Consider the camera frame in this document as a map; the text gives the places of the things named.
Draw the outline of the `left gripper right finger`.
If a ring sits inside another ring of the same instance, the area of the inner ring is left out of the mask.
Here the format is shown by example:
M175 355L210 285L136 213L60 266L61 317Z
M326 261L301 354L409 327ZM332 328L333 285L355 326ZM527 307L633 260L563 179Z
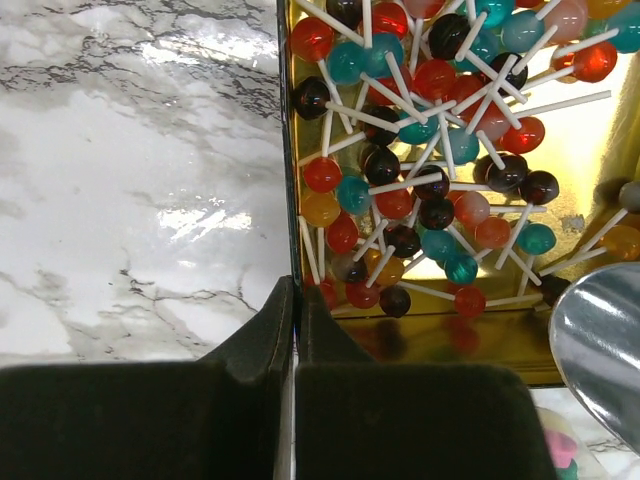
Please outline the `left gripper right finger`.
M480 364L382 364L332 318L317 288L297 324L300 479L552 479L531 395Z

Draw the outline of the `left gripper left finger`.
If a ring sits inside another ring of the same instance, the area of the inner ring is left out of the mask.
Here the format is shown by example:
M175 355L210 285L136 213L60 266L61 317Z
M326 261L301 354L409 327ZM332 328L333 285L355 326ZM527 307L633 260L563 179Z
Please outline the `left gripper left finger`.
M287 479L295 286L191 361L1 372L5 479Z

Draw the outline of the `metal scoop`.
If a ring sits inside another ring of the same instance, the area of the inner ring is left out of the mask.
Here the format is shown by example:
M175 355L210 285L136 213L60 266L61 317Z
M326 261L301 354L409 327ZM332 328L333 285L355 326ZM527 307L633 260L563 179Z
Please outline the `metal scoop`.
M552 309L549 343L572 395L638 452L639 264L612 264L572 283Z

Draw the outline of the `tin of lollipops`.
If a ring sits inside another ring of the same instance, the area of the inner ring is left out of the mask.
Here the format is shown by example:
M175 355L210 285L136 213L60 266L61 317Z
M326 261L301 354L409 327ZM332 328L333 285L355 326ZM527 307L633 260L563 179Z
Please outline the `tin of lollipops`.
M531 386L569 284L639 259L635 1L281 1L295 275L381 362Z

